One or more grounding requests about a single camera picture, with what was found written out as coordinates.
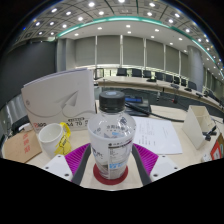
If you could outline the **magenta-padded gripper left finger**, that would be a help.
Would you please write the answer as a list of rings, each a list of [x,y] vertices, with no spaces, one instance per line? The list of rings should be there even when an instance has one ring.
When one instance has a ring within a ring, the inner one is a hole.
[[[90,154],[91,147],[87,143],[65,156],[56,155],[43,167],[43,170],[80,185]]]

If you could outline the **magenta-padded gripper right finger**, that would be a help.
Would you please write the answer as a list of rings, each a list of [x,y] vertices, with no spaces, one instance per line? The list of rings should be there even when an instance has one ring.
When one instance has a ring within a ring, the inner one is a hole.
[[[143,185],[150,184],[179,170],[179,167],[166,155],[157,155],[134,144],[132,154]]]

